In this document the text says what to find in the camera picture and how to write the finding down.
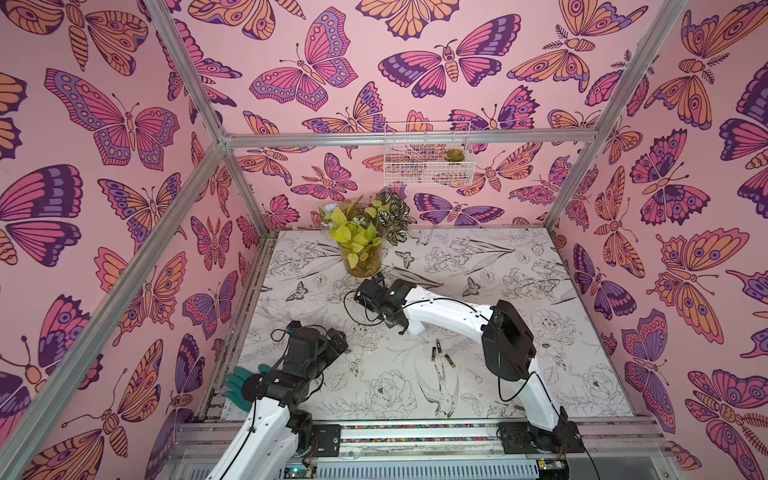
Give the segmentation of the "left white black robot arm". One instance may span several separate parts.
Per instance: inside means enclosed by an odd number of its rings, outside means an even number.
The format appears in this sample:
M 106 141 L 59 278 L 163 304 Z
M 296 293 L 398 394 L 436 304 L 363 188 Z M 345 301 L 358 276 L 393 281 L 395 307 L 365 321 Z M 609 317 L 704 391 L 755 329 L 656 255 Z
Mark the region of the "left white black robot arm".
M 300 408 L 311 396 L 311 383 L 346 353 L 346 334 L 298 321 L 284 329 L 284 352 L 266 373 L 245 380 L 241 388 L 251 403 L 247 418 L 210 479 L 276 479 L 294 456 L 314 450 L 312 414 Z

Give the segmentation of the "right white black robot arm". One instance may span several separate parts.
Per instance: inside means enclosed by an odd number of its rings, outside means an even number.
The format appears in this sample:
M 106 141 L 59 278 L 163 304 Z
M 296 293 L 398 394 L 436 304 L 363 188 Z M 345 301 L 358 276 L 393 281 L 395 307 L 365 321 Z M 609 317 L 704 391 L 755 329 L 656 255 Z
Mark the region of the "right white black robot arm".
M 373 313 L 376 322 L 399 327 L 402 335 L 418 336 L 434 325 L 474 341 L 497 385 L 514 387 L 509 400 L 524 408 L 533 448 L 555 454 L 586 451 L 576 423 L 540 375 L 533 332 L 512 303 L 468 303 L 406 280 L 387 286 L 378 277 L 364 280 L 353 300 Z

